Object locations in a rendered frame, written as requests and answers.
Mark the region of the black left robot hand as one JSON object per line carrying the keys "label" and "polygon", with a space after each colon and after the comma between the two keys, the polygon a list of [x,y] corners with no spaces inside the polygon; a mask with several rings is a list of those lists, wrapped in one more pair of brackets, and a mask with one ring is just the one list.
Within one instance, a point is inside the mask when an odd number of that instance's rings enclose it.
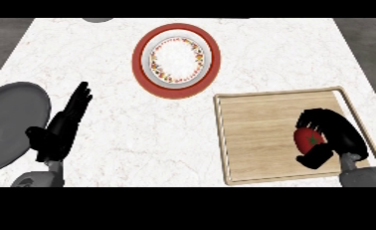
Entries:
{"label": "black left robot hand", "polygon": [[88,83],[79,83],[64,109],[58,111],[45,128],[29,126],[24,134],[36,151],[38,162],[61,161],[69,154],[79,122],[92,99]]}

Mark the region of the red tomato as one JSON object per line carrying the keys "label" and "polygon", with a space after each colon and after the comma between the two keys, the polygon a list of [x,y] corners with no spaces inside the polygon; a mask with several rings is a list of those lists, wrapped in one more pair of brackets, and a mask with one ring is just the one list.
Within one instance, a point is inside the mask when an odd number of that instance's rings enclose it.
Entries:
{"label": "red tomato", "polygon": [[293,132],[293,142],[302,154],[305,154],[315,144],[324,142],[321,134],[308,127],[300,127]]}

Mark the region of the white floral-rimmed plate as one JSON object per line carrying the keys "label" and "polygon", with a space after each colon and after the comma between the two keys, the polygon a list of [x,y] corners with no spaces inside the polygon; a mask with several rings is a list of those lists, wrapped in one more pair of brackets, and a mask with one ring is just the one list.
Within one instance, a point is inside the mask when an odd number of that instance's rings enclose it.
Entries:
{"label": "white floral-rimmed plate", "polygon": [[201,36],[185,30],[162,32],[145,44],[141,68],[150,81],[166,89],[194,85],[207,73],[210,49]]}

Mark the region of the red round placemat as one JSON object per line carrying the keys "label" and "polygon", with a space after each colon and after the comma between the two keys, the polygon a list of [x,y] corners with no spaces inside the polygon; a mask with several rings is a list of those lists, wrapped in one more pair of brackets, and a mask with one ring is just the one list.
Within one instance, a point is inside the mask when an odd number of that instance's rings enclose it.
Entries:
{"label": "red round placemat", "polygon": [[148,93],[182,99],[212,83],[219,69],[219,49],[197,26],[170,23],[153,29],[132,53],[132,73]]}

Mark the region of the pale wooden tray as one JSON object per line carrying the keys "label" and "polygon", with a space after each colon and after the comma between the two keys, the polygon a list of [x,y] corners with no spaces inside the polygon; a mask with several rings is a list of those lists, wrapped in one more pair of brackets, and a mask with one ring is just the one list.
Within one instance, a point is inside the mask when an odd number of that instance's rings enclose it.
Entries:
{"label": "pale wooden tray", "polygon": [[296,162],[293,132],[306,109],[330,109],[346,117],[365,141],[368,157],[376,143],[340,87],[300,91],[219,94],[213,98],[223,183],[228,185],[334,176],[338,158],[318,169]]}

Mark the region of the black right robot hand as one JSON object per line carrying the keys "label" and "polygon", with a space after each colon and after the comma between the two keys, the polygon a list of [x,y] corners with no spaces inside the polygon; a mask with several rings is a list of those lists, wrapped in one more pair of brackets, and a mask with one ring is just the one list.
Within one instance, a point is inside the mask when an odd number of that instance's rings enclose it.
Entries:
{"label": "black right robot hand", "polygon": [[296,127],[308,127],[324,135],[325,141],[312,146],[296,161],[308,168],[316,169],[330,159],[333,153],[355,155],[355,160],[366,158],[366,145],[364,139],[347,119],[333,110],[310,109],[299,115]]}

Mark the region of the grey round object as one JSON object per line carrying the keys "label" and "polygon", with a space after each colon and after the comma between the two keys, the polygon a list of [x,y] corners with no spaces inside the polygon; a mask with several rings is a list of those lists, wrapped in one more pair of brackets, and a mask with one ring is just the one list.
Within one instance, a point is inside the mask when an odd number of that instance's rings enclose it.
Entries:
{"label": "grey round object", "polygon": [[0,169],[27,151],[24,130],[45,126],[49,109],[49,98],[38,85],[16,82],[0,87]]}

